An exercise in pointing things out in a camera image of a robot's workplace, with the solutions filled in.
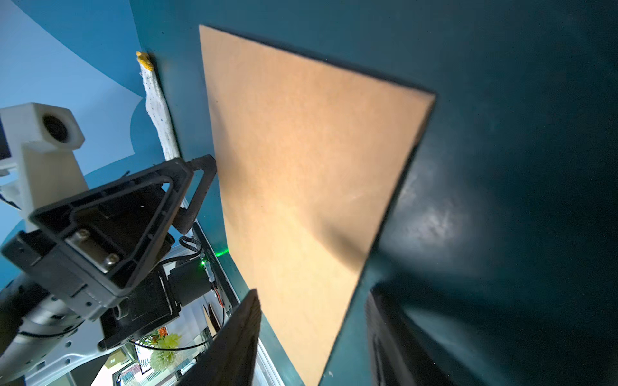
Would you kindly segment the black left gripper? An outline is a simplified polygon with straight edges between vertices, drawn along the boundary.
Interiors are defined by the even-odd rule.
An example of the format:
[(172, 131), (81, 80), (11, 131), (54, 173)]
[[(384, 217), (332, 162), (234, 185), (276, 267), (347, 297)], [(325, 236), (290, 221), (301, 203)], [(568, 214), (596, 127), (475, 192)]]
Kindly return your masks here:
[(158, 264), (194, 175), (175, 159), (41, 207), (29, 216), (41, 231), (3, 255), (82, 318), (137, 319), (167, 302)]

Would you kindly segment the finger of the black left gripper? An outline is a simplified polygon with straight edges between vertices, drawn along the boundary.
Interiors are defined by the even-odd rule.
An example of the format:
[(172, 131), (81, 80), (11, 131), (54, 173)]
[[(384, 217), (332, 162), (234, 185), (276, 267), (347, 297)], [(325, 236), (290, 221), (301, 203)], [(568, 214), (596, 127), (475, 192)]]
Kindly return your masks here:
[(182, 235), (186, 235), (192, 229), (209, 188), (217, 175), (217, 163), (212, 155), (193, 159), (188, 162), (188, 166), (193, 172), (201, 170), (203, 175), (188, 207), (180, 207), (172, 222), (174, 228)]

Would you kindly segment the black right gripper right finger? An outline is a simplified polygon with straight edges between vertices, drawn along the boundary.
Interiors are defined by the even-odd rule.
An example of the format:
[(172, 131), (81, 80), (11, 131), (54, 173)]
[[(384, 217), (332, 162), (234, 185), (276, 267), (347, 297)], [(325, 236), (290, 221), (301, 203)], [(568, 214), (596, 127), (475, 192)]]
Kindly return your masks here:
[(378, 287), (365, 302), (374, 385), (451, 385), (415, 338), (402, 307)]

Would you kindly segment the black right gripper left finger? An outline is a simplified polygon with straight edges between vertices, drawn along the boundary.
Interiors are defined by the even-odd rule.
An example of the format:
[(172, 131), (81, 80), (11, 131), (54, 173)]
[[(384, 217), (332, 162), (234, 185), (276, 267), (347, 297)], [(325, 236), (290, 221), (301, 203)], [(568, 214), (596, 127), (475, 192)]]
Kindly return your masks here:
[(179, 385), (251, 385), (257, 358), (262, 308), (256, 289), (246, 294), (207, 351)]

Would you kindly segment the kraft paper file bag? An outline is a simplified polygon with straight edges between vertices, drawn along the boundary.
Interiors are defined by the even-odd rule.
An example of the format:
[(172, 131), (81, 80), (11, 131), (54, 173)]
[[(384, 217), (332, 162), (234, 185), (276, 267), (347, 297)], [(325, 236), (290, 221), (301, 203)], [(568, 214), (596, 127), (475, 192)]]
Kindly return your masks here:
[(201, 27), (229, 254), (317, 385), (435, 95)]

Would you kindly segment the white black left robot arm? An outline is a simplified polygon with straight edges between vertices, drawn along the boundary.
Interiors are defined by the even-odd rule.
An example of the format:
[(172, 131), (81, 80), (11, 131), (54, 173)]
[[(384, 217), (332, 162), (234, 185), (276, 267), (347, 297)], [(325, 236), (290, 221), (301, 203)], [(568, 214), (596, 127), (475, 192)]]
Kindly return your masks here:
[(217, 173), (206, 155), (173, 159), (30, 215), (35, 229), (2, 248), (21, 275), (1, 292), (1, 381), (22, 384), (94, 321), (105, 351), (180, 314), (180, 283), (164, 267), (171, 228), (187, 233)]

